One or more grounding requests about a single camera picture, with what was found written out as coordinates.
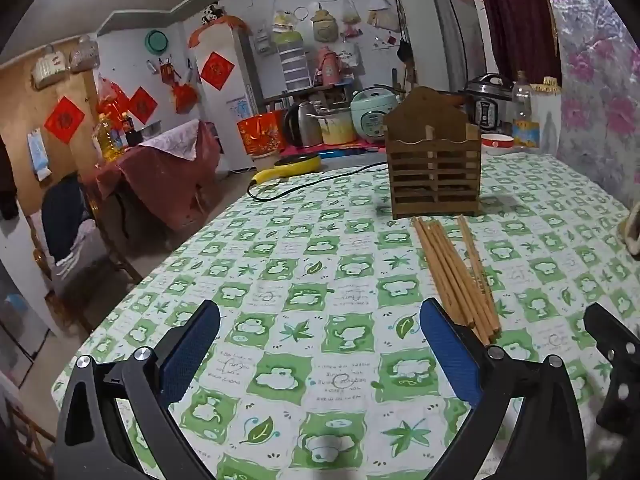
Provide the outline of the steel electric kettle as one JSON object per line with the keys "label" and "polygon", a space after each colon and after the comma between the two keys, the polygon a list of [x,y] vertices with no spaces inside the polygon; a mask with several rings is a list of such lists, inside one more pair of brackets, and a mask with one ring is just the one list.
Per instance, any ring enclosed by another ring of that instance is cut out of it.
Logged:
{"label": "steel electric kettle", "polygon": [[294,148],[313,148],[323,142],[316,110],[311,102],[294,103],[283,119],[283,135]]}

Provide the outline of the green white patterned tablecloth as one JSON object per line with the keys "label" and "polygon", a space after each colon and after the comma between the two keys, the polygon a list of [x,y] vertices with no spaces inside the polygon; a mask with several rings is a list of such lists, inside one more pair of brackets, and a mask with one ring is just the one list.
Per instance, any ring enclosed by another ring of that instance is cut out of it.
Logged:
{"label": "green white patterned tablecloth", "polygon": [[[542,155],[484,161],[469,218],[515,359],[560,356],[597,478],[618,440],[598,427],[610,364],[582,317],[639,326],[628,209]],[[221,479],[422,479],[468,414],[424,340],[436,287],[416,230],[390,213],[384,168],[272,182],[231,205],[130,292],[82,345],[128,358],[204,300],[219,333],[171,414]]]}

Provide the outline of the yellow enamel pot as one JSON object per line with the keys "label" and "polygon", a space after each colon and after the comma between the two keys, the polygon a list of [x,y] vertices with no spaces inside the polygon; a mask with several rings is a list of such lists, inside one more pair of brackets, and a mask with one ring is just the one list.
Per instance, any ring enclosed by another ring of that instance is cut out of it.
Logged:
{"label": "yellow enamel pot", "polygon": [[358,138],[348,108],[325,110],[320,114],[312,114],[312,117],[319,123],[323,143],[326,145],[349,144]]}

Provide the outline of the brown wooden utensil holder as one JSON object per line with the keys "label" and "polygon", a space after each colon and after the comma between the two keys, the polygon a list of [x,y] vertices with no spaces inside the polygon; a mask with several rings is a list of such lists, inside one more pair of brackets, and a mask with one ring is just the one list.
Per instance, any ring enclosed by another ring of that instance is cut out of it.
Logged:
{"label": "brown wooden utensil holder", "polygon": [[395,219],[480,212],[480,129],[454,96],[414,88],[384,133]]}

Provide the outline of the red white bowl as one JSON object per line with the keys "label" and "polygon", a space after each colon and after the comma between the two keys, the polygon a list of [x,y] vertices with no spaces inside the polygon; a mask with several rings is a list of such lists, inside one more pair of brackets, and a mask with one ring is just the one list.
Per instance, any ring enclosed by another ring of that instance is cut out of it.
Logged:
{"label": "red white bowl", "polygon": [[482,150],[490,156],[510,153],[515,148],[512,136],[501,133],[483,133]]}

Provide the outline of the wooden chopstick two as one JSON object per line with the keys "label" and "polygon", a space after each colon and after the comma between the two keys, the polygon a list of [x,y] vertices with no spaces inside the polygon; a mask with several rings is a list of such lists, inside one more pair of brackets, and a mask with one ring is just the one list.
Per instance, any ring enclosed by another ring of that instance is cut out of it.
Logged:
{"label": "wooden chopstick two", "polygon": [[467,327],[484,346],[494,339],[498,327],[490,319],[488,307],[471,272],[460,258],[439,222],[414,222],[428,270],[449,317]]}

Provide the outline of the clear plastic bottle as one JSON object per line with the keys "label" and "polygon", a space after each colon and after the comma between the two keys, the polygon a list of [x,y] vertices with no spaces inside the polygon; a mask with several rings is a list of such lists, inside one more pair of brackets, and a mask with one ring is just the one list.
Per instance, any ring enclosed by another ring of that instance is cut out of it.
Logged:
{"label": "clear plastic bottle", "polygon": [[518,71],[512,88],[512,136],[521,148],[539,148],[540,128],[534,121],[533,90],[524,70]]}

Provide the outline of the white plastic drawer unit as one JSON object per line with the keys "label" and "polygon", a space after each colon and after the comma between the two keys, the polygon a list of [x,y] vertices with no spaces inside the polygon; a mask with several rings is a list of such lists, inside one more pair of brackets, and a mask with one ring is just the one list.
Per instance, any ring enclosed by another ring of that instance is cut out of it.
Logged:
{"label": "white plastic drawer unit", "polygon": [[293,92],[312,87],[307,52],[302,40],[277,45],[283,72],[285,91]]}

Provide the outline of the red diamond paper decoration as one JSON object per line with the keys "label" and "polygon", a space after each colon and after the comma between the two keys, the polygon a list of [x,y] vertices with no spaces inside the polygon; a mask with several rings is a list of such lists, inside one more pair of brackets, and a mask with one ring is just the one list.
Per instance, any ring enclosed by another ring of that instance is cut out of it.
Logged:
{"label": "red diamond paper decoration", "polygon": [[44,123],[44,128],[61,142],[69,144],[84,119],[85,113],[67,96],[62,96]]}

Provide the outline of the pink thermos jug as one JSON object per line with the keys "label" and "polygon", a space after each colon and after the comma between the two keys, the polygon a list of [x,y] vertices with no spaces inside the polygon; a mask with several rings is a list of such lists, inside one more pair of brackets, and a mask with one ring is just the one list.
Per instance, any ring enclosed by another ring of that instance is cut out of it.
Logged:
{"label": "pink thermos jug", "polygon": [[329,47],[319,50],[317,70],[322,86],[333,86],[343,80],[343,63],[337,53]]}

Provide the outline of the yellow electric frying pan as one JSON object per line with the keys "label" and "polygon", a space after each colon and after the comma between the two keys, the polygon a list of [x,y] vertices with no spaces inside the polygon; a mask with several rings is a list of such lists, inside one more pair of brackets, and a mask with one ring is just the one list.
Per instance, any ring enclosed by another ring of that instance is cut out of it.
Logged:
{"label": "yellow electric frying pan", "polygon": [[296,177],[320,170],[321,157],[319,155],[292,155],[279,159],[271,168],[258,171],[250,184],[260,185],[270,180]]}

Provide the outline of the dark red curtain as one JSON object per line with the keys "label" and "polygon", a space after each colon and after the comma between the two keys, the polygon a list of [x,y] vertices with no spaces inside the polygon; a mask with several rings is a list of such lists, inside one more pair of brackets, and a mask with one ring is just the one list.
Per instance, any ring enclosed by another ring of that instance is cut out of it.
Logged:
{"label": "dark red curtain", "polygon": [[558,37],[549,0],[483,0],[498,72],[511,80],[562,80]]}

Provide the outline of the white refrigerator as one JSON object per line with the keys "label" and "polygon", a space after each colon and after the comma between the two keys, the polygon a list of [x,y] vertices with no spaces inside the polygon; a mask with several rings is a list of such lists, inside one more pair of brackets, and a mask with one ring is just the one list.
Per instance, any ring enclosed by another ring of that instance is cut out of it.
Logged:
{"label": "white refrigerator", "polygon": [[260,113],[262,86],[246,28],[211,22],[192,32],[189,41],[207,118],[215,126],[224,162],[232,171],[253,168],[238,123]]}

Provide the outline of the wooden chopstick four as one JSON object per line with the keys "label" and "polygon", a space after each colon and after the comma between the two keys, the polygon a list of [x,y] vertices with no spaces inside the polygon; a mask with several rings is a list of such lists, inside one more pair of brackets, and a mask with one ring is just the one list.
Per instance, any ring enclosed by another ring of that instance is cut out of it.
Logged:
{"label": "wooden chopstick four", "polygon": [[483,296],[484,308],[488,316],[489,325],[492,333],[497,336],[498,333],[501,332],[501,325],[498,319],[494,297],[492,296],[491,288],[487,281],[484,266],[482,260],[480,260],[480,254],[475,247],[473,235],[468,222],[466,222],[463,216],[459,216],[457,218],[457,222],[465,242],[466,251],[469,254],[473,276],[477,286],[480,288],[480,293]]}

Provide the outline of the wooden chopstick three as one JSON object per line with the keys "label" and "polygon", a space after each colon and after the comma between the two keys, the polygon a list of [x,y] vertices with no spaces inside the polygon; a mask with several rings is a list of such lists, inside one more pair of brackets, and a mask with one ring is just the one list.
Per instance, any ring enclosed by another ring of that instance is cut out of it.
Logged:
{"label": "wooden chopstick three", "polygon": [[472,314],[475,325],[470,327],[483,344],[490,344],[495,339],[489,325],[487,313],[484,308],[483,296],[477,286],[473,273],[466,267],[462,258],[454,248],[442,225],[439,222],[430,222],[427,227],[435,234],[438,247],[444,253],[450,269],[454,274],[454,284],[462,292],[464,301]]}

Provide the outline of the black silver pressure cooker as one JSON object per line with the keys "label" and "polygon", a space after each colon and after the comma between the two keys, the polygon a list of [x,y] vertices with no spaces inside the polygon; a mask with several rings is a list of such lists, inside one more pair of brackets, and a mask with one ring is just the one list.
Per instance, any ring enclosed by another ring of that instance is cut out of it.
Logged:
{"label": "black silver pressure cooker", "polygon": [[470,122],[483,132],[503,132],[512,102],[512,88],[513,82],[497,73],[469,80],[464,95]]}

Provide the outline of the red gift bag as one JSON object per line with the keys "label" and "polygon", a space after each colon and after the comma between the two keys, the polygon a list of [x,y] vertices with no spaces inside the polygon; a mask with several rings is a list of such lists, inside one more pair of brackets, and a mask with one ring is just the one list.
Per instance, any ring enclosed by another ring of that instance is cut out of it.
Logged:
{"label": "red gift bag", "polygon": [[286,148],[282,132],[284,111],[274,110],[238,122],[238,130],[247,154],[252,157],[281,153]]}

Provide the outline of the wooden chair with clothes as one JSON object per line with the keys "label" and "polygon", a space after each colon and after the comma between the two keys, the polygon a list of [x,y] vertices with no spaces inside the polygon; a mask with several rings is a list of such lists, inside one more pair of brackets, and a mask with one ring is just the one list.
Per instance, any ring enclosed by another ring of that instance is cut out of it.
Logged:
{"label": "wooden chair with clothes", "polygon": [[27,223],[32,256],[49,287],[46,303],[63,327],[93,331],[86,310],[107,269],[126,273],[134,284],[142,281],[108,235],[99,206],[76,172],[47,188]]}

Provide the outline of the mint green rice cooker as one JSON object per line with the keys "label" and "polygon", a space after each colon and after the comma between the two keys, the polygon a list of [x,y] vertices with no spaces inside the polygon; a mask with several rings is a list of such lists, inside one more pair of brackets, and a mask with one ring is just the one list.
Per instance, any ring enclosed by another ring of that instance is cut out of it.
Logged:
{"label": "mint green rice cooker", "polygon": [[349,109],[358,136],[370,143],[382,143],[384,118],[400,102],[401,95],[382,84],[356,91]]}

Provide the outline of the cooking oil bottle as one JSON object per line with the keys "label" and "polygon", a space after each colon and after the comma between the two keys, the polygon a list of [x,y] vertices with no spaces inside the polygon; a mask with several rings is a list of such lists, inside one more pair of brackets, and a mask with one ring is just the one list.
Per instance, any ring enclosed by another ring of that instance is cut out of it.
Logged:
{"label": "cooking oil bottle", "polygon": [[96,142],[98,142],[102,158],[106,162],[114,162],[124,154],[124,147],[119,133],[105,114],[99,114],[94,136],[96,137]]}

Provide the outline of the red cloth covered table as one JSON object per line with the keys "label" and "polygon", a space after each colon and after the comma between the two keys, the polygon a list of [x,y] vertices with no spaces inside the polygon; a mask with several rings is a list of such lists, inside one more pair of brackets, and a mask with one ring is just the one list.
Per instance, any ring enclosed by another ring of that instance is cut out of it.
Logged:
{"label": "red cloth covered table", "polygon": [[165,226],[180,231],[203,214],[198,192],[215,181],[219,144],[205,122],[190,122],[130,148],[85,177],[97,203],[126,183]]}

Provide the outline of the floral pink wall covering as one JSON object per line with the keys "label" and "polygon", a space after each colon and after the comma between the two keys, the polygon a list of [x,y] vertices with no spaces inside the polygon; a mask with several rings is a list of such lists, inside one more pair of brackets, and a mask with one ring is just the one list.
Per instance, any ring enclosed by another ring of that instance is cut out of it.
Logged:
{"label": "floral pink wall covering", "polygon": [[639,201],[639,47],[608,0],[549,0],[560,48],[559,159]]}

